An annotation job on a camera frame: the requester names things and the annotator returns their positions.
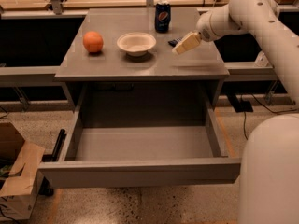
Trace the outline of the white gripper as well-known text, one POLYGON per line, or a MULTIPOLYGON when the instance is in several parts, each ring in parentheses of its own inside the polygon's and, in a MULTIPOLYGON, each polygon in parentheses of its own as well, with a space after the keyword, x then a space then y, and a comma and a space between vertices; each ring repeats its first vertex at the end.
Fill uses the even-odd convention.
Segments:
POLYGON ((214 33, 209 23, 209 17, 201 16, 196 23, 196 29, 199 33, 189 32, 181 40, 179 40, 179 42, 172 48, 172 52, 174 54, 180 55, 198 47, 202 39, 206 42, 215 40, 214 33))

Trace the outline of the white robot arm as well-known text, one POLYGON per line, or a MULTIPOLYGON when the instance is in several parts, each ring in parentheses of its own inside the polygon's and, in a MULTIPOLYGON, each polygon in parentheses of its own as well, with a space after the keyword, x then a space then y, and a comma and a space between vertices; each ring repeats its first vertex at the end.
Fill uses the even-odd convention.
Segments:
MULTIPOLYGON (((255 38, 268 65, 234 63, 232 80, 279 81, 298 104, 299 37, 278 19, 274 0, 229 0, 210 9, 173 52, 242 34, 255 38)), ((240 167, 237 224, 299 224, 298 114, 267 119, 250 134, 240 167)))

